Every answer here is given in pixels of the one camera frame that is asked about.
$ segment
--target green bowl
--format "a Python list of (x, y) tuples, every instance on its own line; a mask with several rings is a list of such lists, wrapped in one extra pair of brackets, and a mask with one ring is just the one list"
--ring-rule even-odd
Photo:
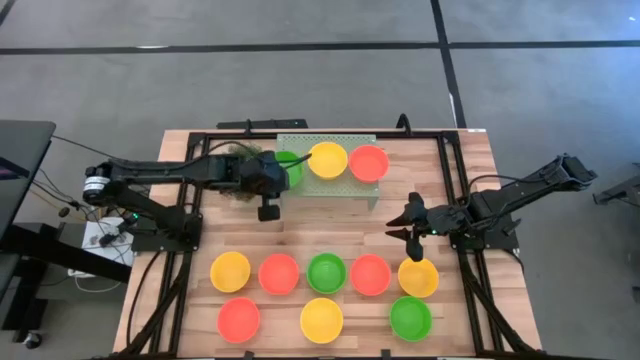
[[(282, 162), (282, 166), (287, 166), (291, 164), (291, 162), (298, 160), (299, 156), (292, 153), (291, 151), (278, 151), (276, 153), (276, 161)], [(290, 167), (287, 169), (287, 173), (289, 174), (289, 188), (293, 189), (294, 186), (298, 185), (300, 180), (302, 180), (302, 174), (304, 171), (304, 166), (302, 163)]]
[(311, 259), (307, 268), (307, 281), (321, 294), (338, 292), (347, 279), (347, 268), (337, 255), (324, 253)]
[(424, 339), (431, 330), (431, 311), (422, 300), (404, 296), (391, 306), (389, 314), (393, 332), (406, 341)]

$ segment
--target bowl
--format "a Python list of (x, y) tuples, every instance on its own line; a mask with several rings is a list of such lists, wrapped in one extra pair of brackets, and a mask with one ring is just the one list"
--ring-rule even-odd
[(393, 333), (406, 341), (420, 341), (431, 330), (431, 311), (422, 300), (404, 296), (391, 306), (389, 320)]
[(375, 183), (389, 171), (389, 157), (377, 146), (362, 145), (349, 155), (349, 169), (358, 181)]
[[(289, 164), (298, 160), (299, 156), (291, 151), (278, 151), (276, 153), (276, 161), (281, 163), (282, 167), (287, 167)], [(302, 163), (292, 166), (287, 169), (287, 174), (289, 174), (289, 188), (293, 189), (300, 180), (302, 180), (302, 175), (304, 174), (304, 166)]]
[(333, 142), (315, 144), (309, 150), (309, 168), (324, 180), (333, 180), (347, 168), (348, 157), (344, 148)]
[(398, 282), (407, 294), (424, 298), (433, 294), (438, 288), (438, 270), (427, 259), (414, 262), (406, 258), (398, 269)]
[(270, 255), (258, 270), (258, 281), (271, 295), (287, 295), (298, 283), (298, 264), (289, 255)]
[(242, 289), (249, 280), (251, 265), (249, 260), (239, 252), (230, 251), (218, 256), (211, 264), (211, 283), (225, 293)]
[(362, 255), (353, 262), (349, 277), (353, 287), (362, 295), (382, 294), (391, 283), (391, 269), (378, 255)]
[(347, 279), (347, 268), (335, 254), (316, 255), (307, 268), (307, 281), (313, 290), (321, 294), (338, 292)]
[(304, 336), (316, 344), (335, 340), (342, 331), (342, 310), (326, 298), (309, 301), (300, 313), (300, 328)]
[(226, 341), (239, 344), (253, 337), (260, 326), (260, 311), (247, 298), (227, 301), (218, 313), (218, 332)]

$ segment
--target gray floor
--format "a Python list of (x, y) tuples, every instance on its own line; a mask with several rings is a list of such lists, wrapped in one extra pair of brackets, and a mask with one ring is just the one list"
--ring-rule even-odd
[[(632, 1), (441, 2), (450, 41), (640, 38)], [(433, 24), (426, 0), (18, 0), (0, 47), (435, 41)], [(597, 207), (590, 196), (638, 171), (640, 49), (452, 56), (468, 126), (488, 129), (501, 173), (525, 175), (569, 152), (600, 175), (589, 192), (555, 194), (518, 213), (544, 348), (636, 359), (638, 211)], [(379, 127), (406, 112), (414, 127), (454, 126), (437, 50), (4, 56), (0, 79), (0, 118), (52, 120), (61, 136), (132, 159), (154, 159), (165, 129), (246, 118)], [(43, 168), (80, 196), (84, 168), (101, 160), (55, 142)], [(19, 218), (57, 223), (55, 213), (28, 198)], [(25, 351), (5, 333), (0, 349), (16, 359), (105, 355), (119, 301), (54, 303), (40, 349)]]

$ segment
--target wooden tabletop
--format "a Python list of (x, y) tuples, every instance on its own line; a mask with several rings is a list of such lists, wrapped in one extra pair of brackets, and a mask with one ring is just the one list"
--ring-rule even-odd
[[(187, 130), (166, 131), (159, 160), (184, 161), (188, 135)], [(470, 179), (496, 173), (486, 132), (460, 130), (460, 140)], [(252, 142), (265, 150), (275, 148), (275, 140)], [(434, 318), (430, 335), (421, 342), (408, 343), (392, 334), (388, 315), (391, 304), (405, 295), (398, 285), (397, 270), (406, 254), (402, 241), (384, 234), (385, 223), (402, 213), (411, 191), (419, 192), (427, 207), (444, 204), (447, 199), (435, 140), (381, 139), (378, 145), (389, 155), (391, 167), (380, 181), (380, 199), (370, 212), (366, 200), (285, 199), (280, 221), (260, 223), (256, 213), (257, 199), (243, 203), (215, 192), (204, 192), (201, 206), (204, 229), (200, 249), (194, 253), (191, 266), (178, 351), (180, 357), (242, 356), (245, 350), (255, 352), (256, 356), (378, 356), (380, 349), (390, 349), (398, 356), (474, 354), (458, 259), (446, 237), (428, 236), (421, 240), (425, 257), (434, 263), (440, 275), (438, 290), (424, 299)], [(453, 151), (448, 155), (456, 191), (459, 191)], [(488, 188), (499, 188), (498, 181), (480, 180), (473, 190)], [(177, 185), (157, 185), (152, 187), (151, 197), (164, 205), (172, 205), (177, 193)], [(251, 263), (249, 282), (234, 294), (217, 291), (209, 280), (211, 263), (225, 251), (242, 252)], [(359, 295), (348, 281), (342, 290), (328, 296), (342, 308), (344, 327), (340, 336), (326, 345), (307, 340), (300, 330), (299, 320), (303, 306), (311, 299), (321, 297), (310, 289), (304, 274), (310, 259), (321, 252), (341, 256), (348, 267), (359, 255), (378, 254), (387, 260), (393, 272), (389, 289), (380, 296)], [(272, 253), (289, 254), (300, 267), (300, 281), (288, 296), (268, 295), (258, 284), (258, 267)], [(527, 343), (540, 348), (520, 265), (499, 250), (485, 251), (485, 254), (496, 305)], [(125, 346), (133, 295), (151, 257), (150, 253), (141, 254), (133, 264), (114, 351)], [(162, 254), (143, 284), (134, 311), (132, 334), (142, 328), (155, 309), (164, 259)], [(260, 329), (244, 344), (229, 344), (218, 334), (216, 320), (221, 305), (239, 296), (249, 297), (258, 305)], [(491, 349), (486, 315), (478, 305), (485, 347)], [(168, 346), (172, 316), (173, 309), (170, 309), (165, 318), (161, 349)]]

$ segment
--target yellow bowl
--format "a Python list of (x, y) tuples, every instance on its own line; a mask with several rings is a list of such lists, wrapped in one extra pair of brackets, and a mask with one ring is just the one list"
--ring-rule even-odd
[(335, 340), (342, 331), (343, 321), (338, 304), (326, 298), (309, 301), (300, 313), (302, 333), (316, 344)]
[(347, 168), (349, 159), (344, 148), (336, 143), (322, 142), (315, 144), (309, 150), (309, 168), (325, 180), (332, 180), (340, 176)]
[(211, 283), (226, 293), (238, 291), (249, 280), (251, 265), (246, 256), (236, 251), (226, 252), (216, 258), (211, 264)]
[(407, 294), (425, 298), (438, 288), (438, 270), (427, 259), (414, 262), (407, 258), (398, 269), (398, 282)]

